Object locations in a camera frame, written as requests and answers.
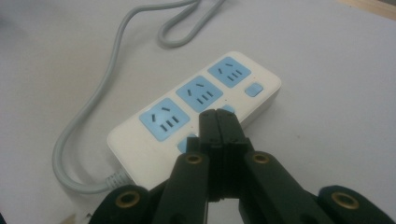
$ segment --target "gray cable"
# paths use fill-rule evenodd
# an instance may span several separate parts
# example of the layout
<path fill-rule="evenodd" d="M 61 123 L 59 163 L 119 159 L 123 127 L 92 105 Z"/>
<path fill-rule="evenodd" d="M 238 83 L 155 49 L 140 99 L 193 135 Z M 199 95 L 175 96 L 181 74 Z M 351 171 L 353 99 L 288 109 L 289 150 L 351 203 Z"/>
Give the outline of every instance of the gray cable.
<path fill-rule="evenodd" d="M 205 25 L 205 23 L 216 13 L 217 8 L 224 2 L 225 0 L 219 0 L 205 15 L 204 17 L 198 21 L 192 31 L 183 39 L 177 41 L 168 41 L 164 38 L 167 31 L 172 28 L 176 23 L 183 20 L 190 13 L 192 13 L 201 2 L 201 0 L 185 0 L 179 1 L 175 3 L 169 4 L 160 4 L 160 5 L 150 5 L 150 6 L 141 6 L 135 7 L 122 20 L 119 30 L 117 31 L 116 39 L 114 42 L 113 50 L 111 52 L 111 57 L 109 64 L 107 66 L 107 70 L 105 75 L 103 76 L 99 86 L 97 87 L 94 94 L 88 100 L 88 102 L 79 110 L 76 116 L 67 124 L 64 128 L 64 131 L 59 136 L 55 147 L 53 149 L 52 154 L 52 167 L 53 171 L 58 178 L 59 182 L 61 182 L 66 188 L 76 191 L 78 193 L 84 194 L 94 194 L 100 193 L 103 191 L 107 191 L 109 189 L 115 189 L 119 186 L 125 185 L 127 183 L 131 183 L 132 181 L 129 179 L 128 175 L 125 171 L 121 170 L 114 175 L 109 176 L 106 179 L 106 182 L 100 184 L 93 185 L 84 185 L 76 182 L 66 173 L 64 170 L 62 155 L 64 151 L 64 146 L 66 144 L 67 139 L 70 134 L 77 128 L 77 126 L 82 123 L 92 112 L 92 110 L 99 103 L 103 95 L 106 93 L 106 87 L 109 83 L 110 77 L 113 74 L 114 67 L 116 65 L 117 56 L 120 50 L 120 42 L 122 39 L 123 32 L 129 22 L 129 20 L 139 12 L 143 11 L 154 11 L 154 10 L 164 10 L 175 7 L 184 7 L 188 6 L 184 9 L 180 14 L 175 16 L 172 20 L 167 22 L 159 32 L 159 40 L 167 47 L 178 47 L 188 43 L 192 38 L 198 33 L 198 31 Z"/>

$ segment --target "wooden floor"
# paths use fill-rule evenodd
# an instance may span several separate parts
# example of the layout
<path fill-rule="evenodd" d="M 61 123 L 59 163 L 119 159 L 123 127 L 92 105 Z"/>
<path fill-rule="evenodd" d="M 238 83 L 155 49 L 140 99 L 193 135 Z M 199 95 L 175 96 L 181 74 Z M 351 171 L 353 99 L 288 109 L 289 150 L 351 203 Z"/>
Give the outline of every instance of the wooden floor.
<path fill-rule="evenodd" d="M 396 21 L 396 0 L 338 0 Z"/>

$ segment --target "blue socket panel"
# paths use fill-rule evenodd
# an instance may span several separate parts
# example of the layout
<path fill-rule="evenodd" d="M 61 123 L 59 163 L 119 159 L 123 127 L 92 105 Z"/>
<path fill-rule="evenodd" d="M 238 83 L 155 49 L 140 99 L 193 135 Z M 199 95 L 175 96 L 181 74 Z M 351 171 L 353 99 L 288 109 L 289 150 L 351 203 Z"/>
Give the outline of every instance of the blue socket panel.
<path fill-rule="evenodd" d="M 234 87 L 251 73 L 244 65 L 231 57 L 226 57 L 216 63 L 208 69 L 208 72 L 228 88 Z"/>
<path fill-rule="evenodd" d="M 176 93 L 197 113 L 204 111 L 223 94 L 219 88 L 202 76 L 194 78 Z"/>
<path fill-rule="evenodd" d="M 171 99 L 165 98 L 141 114 L 139 119 L 161 142 L 189 122 L 190 117 Z"/>

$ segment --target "white table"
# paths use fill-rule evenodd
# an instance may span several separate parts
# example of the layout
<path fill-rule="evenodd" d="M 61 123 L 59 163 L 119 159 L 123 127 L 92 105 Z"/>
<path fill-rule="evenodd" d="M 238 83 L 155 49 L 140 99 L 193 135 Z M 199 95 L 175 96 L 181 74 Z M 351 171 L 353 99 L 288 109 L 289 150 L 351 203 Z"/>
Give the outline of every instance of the white table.
<path fill-rule="evenodd" d="M 7 223 L 59 223 L 106 196 L 63 189 L 52 147 L 106 69 L 119 23 L 164 1 L 4 0 L 0 6 L 0 212 Z M 186 34 L 214 1 L 170 34 Z M 396 219 L 396 22 L 333 0 L 229 0 L 188 45 L 157 44 L 180 9 L 139 14 L 122 42 L 108 95 L 68 142 L 66 169 L 84 183 L 120 168 L 107 134 L 220 55 L 239 50 L 283 82 L 246 129 L 307 190 L 342 185 Z M 242 223 L 237 201 L 209 223 Z"/>

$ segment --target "white power strip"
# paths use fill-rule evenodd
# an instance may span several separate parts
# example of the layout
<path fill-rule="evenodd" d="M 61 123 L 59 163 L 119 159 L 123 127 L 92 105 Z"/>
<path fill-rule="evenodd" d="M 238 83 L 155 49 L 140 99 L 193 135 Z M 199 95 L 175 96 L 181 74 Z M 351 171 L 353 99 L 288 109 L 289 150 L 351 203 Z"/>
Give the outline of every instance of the white power strip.
<path fill-rule="evenodd" d="M 224 108 L 243 128 L 265 110 L 280 79 L 239 52 L 229 52 L 115 128 L 107 142 L 132 180 L 153 189 L 169 178 L 199 114 Z"/>

